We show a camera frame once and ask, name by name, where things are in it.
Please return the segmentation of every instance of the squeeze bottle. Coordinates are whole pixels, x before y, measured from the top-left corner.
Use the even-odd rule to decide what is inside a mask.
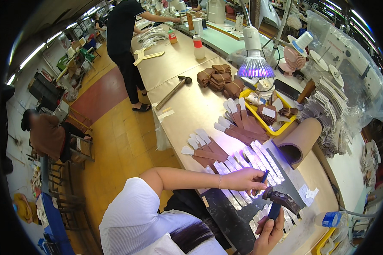
[[[196,57],[196,59],[204,59],[206,53],[204,51],[203,44],[201,43],[201,37],[197,34],[197,32],[194,32],[193,43],[194,56]]]
[[[347,212],[322,212],[315,216],[316,225],[328,228],[341,228],[347,226]]]
[[[169,29],[169,41],[171,44],[177,43],[177,37],[172,29]]]

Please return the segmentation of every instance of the hammer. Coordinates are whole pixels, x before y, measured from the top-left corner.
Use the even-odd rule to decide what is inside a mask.
[[[173,96],[183,86],[183,84],[190,84],[192,82],[190,77],[177,76],[177,78],[181,79],[181,81],[164,97],[164,99],[162,99],[162,101],[160,101],[160,103],[156,106],[156,110],[160,110],[162,106],[171,98],[171,96]]]
[[[301,207],[287,194],[281,193],[279,191],[274,191],[273,187],[268,187],[263,193],[263,199],[270,199],[273,203],[268,214],[268,218],[276,220],[279,214],[281,206],[285,206],[286,209],[293,212],[295,215],[298,215]]]

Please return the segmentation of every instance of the yellow plastic tray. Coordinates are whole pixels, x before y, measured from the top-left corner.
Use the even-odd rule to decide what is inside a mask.
[[[247,97],[251,92],[254,92],[254,90],[252,89],[246,89],[244,90],[243,92],[240,93],[240,98],[245,98]],[[281,99],[281,102],[282,102],[282,105],[285,107],[285,108],[291,108],[291,106],[285,102],[284,99],[281,98],[281,96],[278,94],[278,92],[276,93],[276,97]],[[251,105],[250,103],[248,103],[247,100],[245,100],[245,107],[251,111],[251,113],[254,115],[254,117],[260,122],[260,125],[267,131],[267,135],[269,136],[277,136],[277,135],[280,135],[289,125],[291,125],[292,122],[294,122],[294,120],[296,120],[296,115],[293,115],[291,117],[291,122],[285,122],[284,125],[282,125],[282,127],[277,130],[277,131],[273,131],[271,130],[267,124],[261,119],[260,116],[258,116],[257,114],[257,109],[258,107],[256,105]]]
[[[330,228],[329,231],[322,237],[321,241],[318,242],[318,244],[311,250],[312,255],[321,255],[321,249],[325,246],[325,243],[329,239],[329,237],[332,236],[333,232],[336,228]],[[339,243],[335,244],[335,248],[329,252],[332,253],[336,247],[338,247]]]

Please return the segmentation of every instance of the desk fan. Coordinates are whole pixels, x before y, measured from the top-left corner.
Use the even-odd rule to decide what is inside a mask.
[[[296,50],[285,46],[284,59],[286,63],[279,64],[279,70],[284,76],[293,76],[293,72],[305,66],[306,58]]]

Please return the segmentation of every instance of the black pants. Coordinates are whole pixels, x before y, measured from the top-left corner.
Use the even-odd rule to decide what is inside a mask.
[[[65,129],[65,144],[64,149],[61,152],[60,160],[62,163],[65,163],[67,160],[71,159],[71,134],[81,138],[84,138],[85,134],[69,122],[63,122],[61,123],[61,126]]]
[[[220,231],[219,227],[215,223],[213,217],[207,211],[206,206],[200,199],[199,195],[194,189],[177,189],[173,190],[173,196],[171,196],[167,202],[167,206],[164,207],[164,211],[179,210],[193,215],[200,220],[208,223],[211,231],[214,233],[215,238],[223,249],[227,250],[231,248],[231,245]]]
[[[109,55],[115,64],[119,67],[122,73],[123,80],[125,81],[126,91],[132,104],[139,102],[138,89],[144,90],[142,78],[140,76],[138,67],[134,66],[135,59],[131,52],[127,51],[122,54]]]

